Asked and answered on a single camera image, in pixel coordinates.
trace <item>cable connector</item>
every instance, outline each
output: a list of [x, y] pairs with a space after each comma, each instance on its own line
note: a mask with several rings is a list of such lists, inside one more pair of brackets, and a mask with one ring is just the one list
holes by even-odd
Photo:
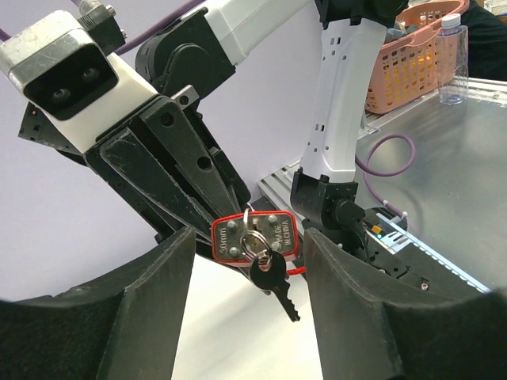
[[111, 6], [96, 5], [78, 19], [79, 23], [98, 44], [105, 55], [125, 45], [125, 32], [114, 19], [116, 12]]

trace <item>screw hole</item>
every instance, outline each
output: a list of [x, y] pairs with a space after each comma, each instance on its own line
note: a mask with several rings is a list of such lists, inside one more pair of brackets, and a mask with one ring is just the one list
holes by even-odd
[[168, 112], [165, 112], [160, 116], [160, 123], [165, 127], [170, 127], [174, 124], [174, 116]]
[[213, 167], [212, 160], [210, 160], [208, 157], [200, 157], [197, 160], [197, 165], [199, 166], [199, 169], [204, 172], [209, 172]]

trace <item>orange basket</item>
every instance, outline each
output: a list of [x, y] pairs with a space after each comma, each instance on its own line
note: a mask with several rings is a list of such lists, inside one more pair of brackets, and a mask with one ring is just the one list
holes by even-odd
[[[373, 68], [366, 110], [384, 114], [434, 90], [438, 86], [438, 58], [435, 40], [441, 29], [441, 18], [448, 13], [463, 13], [469, 0], [428, 2], [404, 10], [396, 18], [405, 26], [420, 26], [421, 16], [428, 24], [399, 40], [385, 44]], [[454, 54], [440, 57], [456, 61]], [[441, 66], [449, 67], [446, 62]]]

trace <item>clear bottle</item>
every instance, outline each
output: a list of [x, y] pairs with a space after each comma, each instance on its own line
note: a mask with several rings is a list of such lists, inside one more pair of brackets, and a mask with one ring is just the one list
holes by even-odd
[[436, 36], [438, 93], [443, 105], [457, 105], [468, 98], [468, 27], [457, 13], [442, 17]]

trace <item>white bottle cap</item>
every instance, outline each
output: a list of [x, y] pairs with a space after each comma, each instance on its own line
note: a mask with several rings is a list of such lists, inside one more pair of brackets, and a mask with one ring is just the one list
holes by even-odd
[[448, 14], [442, 17], [442, 28], [450, 29], [461, 25], [461, 15], [459, 13]]

